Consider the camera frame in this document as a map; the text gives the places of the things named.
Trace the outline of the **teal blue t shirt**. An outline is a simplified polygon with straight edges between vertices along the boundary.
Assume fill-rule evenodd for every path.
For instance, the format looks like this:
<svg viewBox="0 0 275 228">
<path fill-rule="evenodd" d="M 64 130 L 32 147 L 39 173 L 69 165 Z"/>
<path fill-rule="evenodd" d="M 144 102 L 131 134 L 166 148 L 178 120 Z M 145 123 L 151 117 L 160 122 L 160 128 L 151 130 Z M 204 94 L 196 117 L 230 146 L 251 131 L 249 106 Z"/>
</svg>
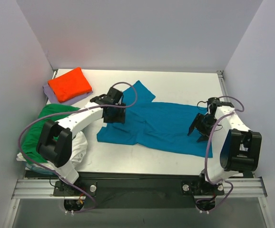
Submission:
<svg viewBox="0 0 275 228">
<path fill-rule="evenodd" d="M 139 144 L 151 149 L 204 157 L 206 142 L 198 142 L 200 134 L 188 134 L 196 106 L 156 102 L 140 81 L 124 91 L 124 102 L 133 104 L 126 109 L 125 123 L 109 123 L 97 134 L 101 143 Z"/>
</svg>

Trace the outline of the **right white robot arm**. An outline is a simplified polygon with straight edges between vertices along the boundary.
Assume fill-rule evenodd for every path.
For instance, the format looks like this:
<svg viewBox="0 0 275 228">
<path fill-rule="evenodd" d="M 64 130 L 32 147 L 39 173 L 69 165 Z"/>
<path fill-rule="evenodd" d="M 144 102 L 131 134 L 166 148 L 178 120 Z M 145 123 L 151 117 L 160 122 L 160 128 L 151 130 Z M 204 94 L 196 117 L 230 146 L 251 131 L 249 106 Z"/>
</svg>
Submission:
<svg viewBox="0 0 275 228">
<path fill-rule="evenodd" d="M 252 131 L 239 118 L 235 108 L 222 97 L 207 100 L 207 113 L 198 113 L 188 134 L 194 130 L 200 134 L 197 142 L 206 142 L 204 161 L 205 177 L 197 180 L 196 189 L 202 194 L 212 190 L 228 178 L 243 172 L 253 172 L 258 167 L 262 135 Z"/>
</svg>

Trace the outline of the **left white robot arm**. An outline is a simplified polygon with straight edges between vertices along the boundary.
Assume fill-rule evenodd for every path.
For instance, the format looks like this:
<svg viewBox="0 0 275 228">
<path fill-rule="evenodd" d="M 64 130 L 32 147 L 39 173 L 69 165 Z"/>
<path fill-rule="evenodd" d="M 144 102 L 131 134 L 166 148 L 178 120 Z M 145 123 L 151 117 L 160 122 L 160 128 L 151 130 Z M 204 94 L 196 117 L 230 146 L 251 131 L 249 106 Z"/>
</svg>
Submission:
<svg viewBox="0 0 275 228">
<path fill-rule="evenodd" d="M 79 174 L 70 161 L 73 138 L 99 119 L 104 123 L 123 124 L 126 113 L 123 98 L 123 92 L 111 87 L 107 94 L 92 98 L 79 113 L 44 123 L 36 151 L 67 181 L 64 189 L 69 195 L 75 196 L 81 191 L 81 183 L 77 180 Z"/>
</svg>

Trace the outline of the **white t shirt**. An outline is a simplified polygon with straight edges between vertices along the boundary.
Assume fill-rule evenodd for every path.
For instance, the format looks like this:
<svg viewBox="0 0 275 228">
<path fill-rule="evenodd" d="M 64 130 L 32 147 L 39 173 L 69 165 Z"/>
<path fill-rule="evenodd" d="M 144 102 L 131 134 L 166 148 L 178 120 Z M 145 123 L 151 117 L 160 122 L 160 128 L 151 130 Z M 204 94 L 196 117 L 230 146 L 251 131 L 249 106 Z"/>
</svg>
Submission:
<svg viewBox="0 0 275 228">
<path fill-rule="evenodd" d="M 70 161 L 73 164 L 73 166 L 75 167 L 75 169 L 83 161 L 83 158 L 85 157 L 85 155 L 87 153 L 87 147 L 88 147 L 87 139 L 86 139 L 84 133 L 82 131 L 80 131 L 79 133 L 77 133 L 75 138 L 72 140 L 72 155 L 70 157 Z M 17 154 L 16 160 L 20 161 L 20 162 L 26 162 L 26 159 L 22 156 L 22 154 L 20 152 Z M 48 163 L 47 161 L 38 162 L 38 163 L 40 163 L 41 165 L 44 165 L 45 167 L 47 167 L 51 170 L 53 169 L 52 165 L 50 163 Z M 35 164 L 31 164 L 31 165 L 34 167 L 37 167 L 37 168 L 41 168 L 40 166 L 35 165 Z"/>
</svg>

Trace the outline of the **folded orange t shirt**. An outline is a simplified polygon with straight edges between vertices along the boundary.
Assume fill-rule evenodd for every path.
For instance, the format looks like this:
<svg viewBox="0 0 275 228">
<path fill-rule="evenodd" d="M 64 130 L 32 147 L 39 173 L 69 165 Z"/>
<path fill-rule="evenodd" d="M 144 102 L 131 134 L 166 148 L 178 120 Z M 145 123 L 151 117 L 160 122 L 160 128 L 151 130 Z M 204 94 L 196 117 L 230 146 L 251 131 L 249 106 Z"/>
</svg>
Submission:
<svg viewBox="0 0 275 228">
<path fill-rule="evenodd" d="M 80 67 L 49 80 L 48 85 L 60 103 L 93 91 Z"/>
</svg>

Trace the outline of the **folded lavender t shirt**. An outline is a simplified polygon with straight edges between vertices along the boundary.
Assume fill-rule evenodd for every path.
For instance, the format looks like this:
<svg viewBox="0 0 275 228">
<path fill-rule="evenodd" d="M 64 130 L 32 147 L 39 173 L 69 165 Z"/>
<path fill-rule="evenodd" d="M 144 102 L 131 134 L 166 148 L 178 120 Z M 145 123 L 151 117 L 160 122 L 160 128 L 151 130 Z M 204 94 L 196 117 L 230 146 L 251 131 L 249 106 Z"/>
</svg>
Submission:
<svg viewBox="0 0 275 228">
<path fill-rule="evenodd" d="M 78 95 L 74 98 L 71 98 L 71 99 L 65 101 L 65 102 L 59 102 L 55 93 L 53 92 L 53 90 L 50 88 L 50 86 L 48 84 L 45 84 L 43 86 L 43 91 L 51 104 L 61 104 L 61 105 L 73 105 L 73 104 L 87 98 L 89 95 L 91 95 L 93 93 L 91 91 L 91 92 L 88 92 L 88 93 L 85 93 L 82 95 Z"/>
</svg>

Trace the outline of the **green t shirt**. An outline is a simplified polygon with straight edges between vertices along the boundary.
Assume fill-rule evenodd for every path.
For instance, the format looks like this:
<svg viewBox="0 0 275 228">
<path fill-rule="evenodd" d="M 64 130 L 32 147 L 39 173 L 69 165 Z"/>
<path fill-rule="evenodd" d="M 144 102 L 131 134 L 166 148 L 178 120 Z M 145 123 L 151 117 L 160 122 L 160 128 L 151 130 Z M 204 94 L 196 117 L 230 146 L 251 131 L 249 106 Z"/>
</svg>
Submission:
<svg viewBox="0 0 275 228">
<path fill-rule="evenodd" d="M 56 114 L 56 113 L 62 113 L 62 112 L 73 112 L 77 110 L 79 110 L 78 107 L 62 105 L 62 104 L 48 104 L 43 107 L 40 114 L 38 115 L 38 118 L 42 118 L 50 114 Z M 59 119 L 63 119 L 68 116 L 69 114 L 56 115 L 53 117 L 43 119 L 35 123 L 34 125 L 32 125 L 23 140 L 22 150 L 34 161 L 38 163 L 47 163 L 47 161 L 36 151 L 36 147 L 38 144 L 38 140 L 39 140 L 43 125 L 47 120 L 57 121 Z"/>
</svg>

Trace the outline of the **light blue t shirt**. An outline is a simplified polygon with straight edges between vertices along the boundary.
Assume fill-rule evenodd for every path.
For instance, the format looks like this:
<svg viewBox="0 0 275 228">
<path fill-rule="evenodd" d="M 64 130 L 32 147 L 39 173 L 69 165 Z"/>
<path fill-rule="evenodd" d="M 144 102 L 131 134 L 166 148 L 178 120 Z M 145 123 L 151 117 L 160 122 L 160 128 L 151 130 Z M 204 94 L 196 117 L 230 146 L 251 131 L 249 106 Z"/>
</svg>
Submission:
<svg viewBox="0 0 275 228">
<path fill-rule="evenodd" d="M 54 174 L 53 172 L 51 172 L 49 170 L 46 170 L 46 169 L 41 168 L 41 167 L 37 167 L 34 164 L 29 164 L 27 162 L 25 163 L 25 167 L 28 170 L 39 173 L 39 174 L 45 174 L 45 175 L 53 175 Z"/>
</svg>

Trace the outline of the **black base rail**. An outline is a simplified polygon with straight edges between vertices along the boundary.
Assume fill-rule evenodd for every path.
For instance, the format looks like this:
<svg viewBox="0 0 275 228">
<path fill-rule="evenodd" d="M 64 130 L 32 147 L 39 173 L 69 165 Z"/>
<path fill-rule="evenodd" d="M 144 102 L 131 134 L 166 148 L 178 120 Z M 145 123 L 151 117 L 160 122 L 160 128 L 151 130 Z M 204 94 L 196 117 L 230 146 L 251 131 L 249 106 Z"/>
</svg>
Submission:
<svg viewBox="0 0 275 228">
<path fill-rule="evenodd" d="M 185 209 L 203 205 L 212 209 L 221 184 L 211 185 L 203 175 L 82 172 L 74 186 L 56 175 L 28 171 L 28 180 L 46 181 L 52 197 L 62 198 L 65 209 Z"/>
</svg>

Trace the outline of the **aluminium front frame rail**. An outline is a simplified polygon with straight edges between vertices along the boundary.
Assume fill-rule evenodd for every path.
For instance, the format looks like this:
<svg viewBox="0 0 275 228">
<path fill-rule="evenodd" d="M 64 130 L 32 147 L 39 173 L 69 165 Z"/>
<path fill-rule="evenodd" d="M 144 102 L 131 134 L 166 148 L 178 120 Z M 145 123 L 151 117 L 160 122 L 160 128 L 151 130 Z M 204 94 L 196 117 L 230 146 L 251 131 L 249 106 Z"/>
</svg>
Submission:
<svg viewBox="0 0 275 228">
<path fill-rule="evenodd" d="M 267 193 L 261 178 L 230 178 L 233 184 L 231 198 L 259 198 L 266 197 Z M 62 193 L 60 196 L 53 187 L 56 180 L 49 179 L 22 179 L 17 180 L 12 194 L 13 200 L 21 199 L 78 199 L 79 195 L 67 196 Z"/>
</svg>

